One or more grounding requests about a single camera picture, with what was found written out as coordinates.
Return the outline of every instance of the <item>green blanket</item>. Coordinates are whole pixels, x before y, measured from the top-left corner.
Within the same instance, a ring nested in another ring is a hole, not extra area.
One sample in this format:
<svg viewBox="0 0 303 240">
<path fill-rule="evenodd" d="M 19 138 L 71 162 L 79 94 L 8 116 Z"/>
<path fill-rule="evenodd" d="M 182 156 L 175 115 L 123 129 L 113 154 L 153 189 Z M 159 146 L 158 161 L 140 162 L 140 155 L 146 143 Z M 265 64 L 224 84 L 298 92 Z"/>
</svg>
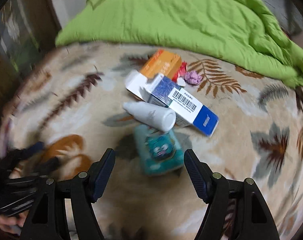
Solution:
<svg viewBox="0 0 303 240">
<path fill-rule="evenodd" d="M 56 45 L 94 40 L 178 47 L 303 85 L 303 50 L 261 0 L 87 0 Z"/>
</svg>

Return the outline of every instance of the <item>blue and white box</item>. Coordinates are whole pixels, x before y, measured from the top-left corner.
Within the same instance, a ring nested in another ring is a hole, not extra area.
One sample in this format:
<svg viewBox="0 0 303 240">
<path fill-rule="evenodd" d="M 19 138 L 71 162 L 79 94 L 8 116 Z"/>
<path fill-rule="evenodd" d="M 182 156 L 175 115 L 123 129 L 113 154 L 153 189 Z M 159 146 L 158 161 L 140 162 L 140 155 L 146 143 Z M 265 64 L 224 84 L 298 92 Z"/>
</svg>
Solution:
<svg viewBox="0 0 303 240">
<path fill-rule="evenodd" d="M 150 94 L 149 103 L 168 107 L 176 112 L 176 124 L 179 126 L 192 124 L 207 136 L 215 131 L 218 116 L 168 77 L 158 74 L 145 89 Z"/>
</svg>

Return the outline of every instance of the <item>bed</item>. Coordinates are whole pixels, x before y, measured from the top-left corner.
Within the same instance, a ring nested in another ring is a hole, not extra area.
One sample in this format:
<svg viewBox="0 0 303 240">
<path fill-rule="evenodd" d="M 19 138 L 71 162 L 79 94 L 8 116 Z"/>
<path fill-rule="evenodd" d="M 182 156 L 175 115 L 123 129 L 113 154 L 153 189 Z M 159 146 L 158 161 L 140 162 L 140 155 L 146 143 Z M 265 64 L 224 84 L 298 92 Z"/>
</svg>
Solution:
<svg viewBox="0 0 303 240">
<path fill-rule="evenodd" d="M 133 141 L 139 124 L 122 109 L 135 100 L 126 75 L 140 69 L 159 47 L 90 42 L 48 54 L 4 108 L 0 156 L 41 140 L 45 160 L 60 156 L 53 176 L 69 179 L 117 151 L 103 197 L 93 209 L 107 239 L 194 239 L 207 205 L 193 189 L 185 168 L 159 177 L 143 174 Z M 192 148 L 212 171 L 228 179 L 252 177 L 274 217 L 281 240 L 303 222 L 303 112 L 295 91 L 279 80 L 190 51 L 165 48 L 203 76 L 186 90 L 220 118 L 208 138 L 193 127 L 175 127 L 183 150 Z M 22 163 L 12 176 L 27 174 Z M 227 239 L 235 203 L 223 228 Z M 77 239 L 67 201 L 69 230 Z"/>
</svg>

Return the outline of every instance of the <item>white plastic bottle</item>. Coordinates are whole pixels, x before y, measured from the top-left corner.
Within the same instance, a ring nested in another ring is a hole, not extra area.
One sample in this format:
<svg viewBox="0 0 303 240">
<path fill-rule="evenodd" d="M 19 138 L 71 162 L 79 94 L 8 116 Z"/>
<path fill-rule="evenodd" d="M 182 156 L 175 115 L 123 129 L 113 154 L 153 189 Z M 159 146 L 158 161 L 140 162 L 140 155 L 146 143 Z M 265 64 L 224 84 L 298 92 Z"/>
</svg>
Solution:
<svg viewBox="0 0 303 240">
<path fill-rule="evenodd" d="M 176 122 L 174 110 L 146 102 L 126 102 L 123 108 L 134 118 L 162 132 L 168 132 Z"/>
</svg>

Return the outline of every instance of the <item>barcode label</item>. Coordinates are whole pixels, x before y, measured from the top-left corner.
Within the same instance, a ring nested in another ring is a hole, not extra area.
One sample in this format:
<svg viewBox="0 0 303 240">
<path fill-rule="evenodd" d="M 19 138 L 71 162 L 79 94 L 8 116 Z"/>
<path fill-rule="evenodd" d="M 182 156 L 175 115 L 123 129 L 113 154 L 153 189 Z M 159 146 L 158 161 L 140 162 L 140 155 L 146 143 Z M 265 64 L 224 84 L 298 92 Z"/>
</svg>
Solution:
<svg viewBox="0 0 303 240">
<path fill-rule="evenodd" d="M 188 123 L 193 123 L 203 104 L 194 98 L 185 89 L 173 88 L 168 97 L 172 100 L 169 108 L 180 115 Z"/>
<path fill-rule="evenodd" d="M 190 110 L 195 111 L 196 105 L 193 104 L 187 97 L 183 96 L 179 91 L 175 91 L 173 96 L 177 98 L 181 103 L 187 106 Z"/>
</svg>

